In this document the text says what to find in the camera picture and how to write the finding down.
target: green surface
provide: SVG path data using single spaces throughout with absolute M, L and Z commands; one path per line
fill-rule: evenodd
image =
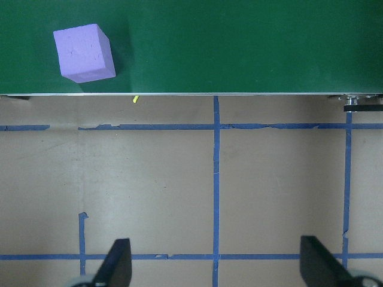
M 53 31 L 97 23 L 117 77 L 60 75 Z M 0 93 L 382 93 L 382 1 L 0 0 Z

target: grid line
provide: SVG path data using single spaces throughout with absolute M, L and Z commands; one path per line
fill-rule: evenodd
M 218 266 L 220 260 L 220 103 L 214 96 L 214 151 L 213 151 L 213 269 L 212 285 L 218 287 Z
M 92 130 L 212 130 L 214 131 L 213 147 L 213 253 L 212 254 L 133 254 L 133 260 L 207 260 L 212 261 L 212 286 L 218 287 L 219 260 L 298 260 L 299 254 L 220 254 L 220 130 L 228 129 L 343 129 L 346 131 L 345 142 L 345 189 L 344 189 L 344 212 L 342 228 L 342 253 L 333 254 L 342 260 L 345 268 L 348 259 L 383 259 L 383 253 L 349 253 L 348 252 L 348 229 L 349 229 L 349 204 L 351 194 L 351 144 L 352 130 L 380 130 L 383 123 L 353 123 L 352 113 L 346 114 L 345 123 L 220 123 L 220 107 L 218 96 L 213 97 L 214 123 L 213 124 L 121 124 L 112 126 L 103 124 L 96 127 L 78 127 L 79 131 Z M 43 131 L 50 125 L 20 125 L 0 126 L 0 132 L 13 131 Z M 86 273 L 87 260 L 103 260 L 105 254 L 86 254 L 85 212 L 78 215 L 79 220 L 79 254 L 29 254 L 29 255 L 0 255 L 0 261 L 12 260 L 79 260 L 80 274 Z
M 352 113 L 346 114 L 346 152 L 345 152 L 345 192 L 342 233 L 342 264 L 347 268 L 348 260 L 348 228 L 349 228 L 349 197 L 351 193 L 351 143 L 352 143 Z

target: painter's tape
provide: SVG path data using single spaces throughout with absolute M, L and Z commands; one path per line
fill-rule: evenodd
M 97 127 L 79 127 L 78 130 L 214 130 L 213 124 L 101 124 Z
M 47 130 L 48 124 L 28 124 L 21 126 L 0 126 L 0 132 L 24 132 L 28 130 Z

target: cube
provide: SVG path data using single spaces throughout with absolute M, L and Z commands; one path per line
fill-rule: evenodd
M 97 24 L 53 32 L 61 75 L 76 83 L 115 77 L 109 39 Z

